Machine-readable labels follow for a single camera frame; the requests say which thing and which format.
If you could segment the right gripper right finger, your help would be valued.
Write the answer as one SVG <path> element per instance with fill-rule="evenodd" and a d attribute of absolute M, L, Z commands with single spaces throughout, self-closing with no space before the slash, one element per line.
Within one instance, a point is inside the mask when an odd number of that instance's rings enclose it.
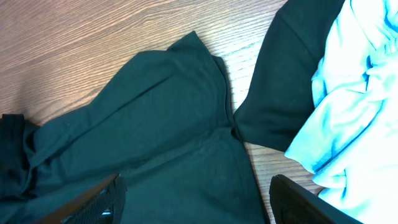
<path fill-rule="evenodd" d="M 269 197 L 276 224 L 361 224 L 282 174 L 271 179 Z"/>

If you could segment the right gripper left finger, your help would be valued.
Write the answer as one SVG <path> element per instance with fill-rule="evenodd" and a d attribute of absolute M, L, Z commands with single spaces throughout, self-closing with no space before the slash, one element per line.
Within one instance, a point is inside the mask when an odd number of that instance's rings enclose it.
<path fill-rule="evenodd" d="M 109 176 L 63 207 L 38 221 L 39 224 L 120 224 L 126 181 L 120 174 Z"/>

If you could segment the black t-shirt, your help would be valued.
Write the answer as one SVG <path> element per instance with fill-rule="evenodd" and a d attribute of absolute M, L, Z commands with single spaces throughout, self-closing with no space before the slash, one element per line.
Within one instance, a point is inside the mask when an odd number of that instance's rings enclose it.
<path fill-rule="evenodd" d="M 191 32 L 42 126 L 3 115 L 1 222 L 36 222 L 120 174 L 123 223 L 268 223 L 230 94 L 223 60 Z"/>

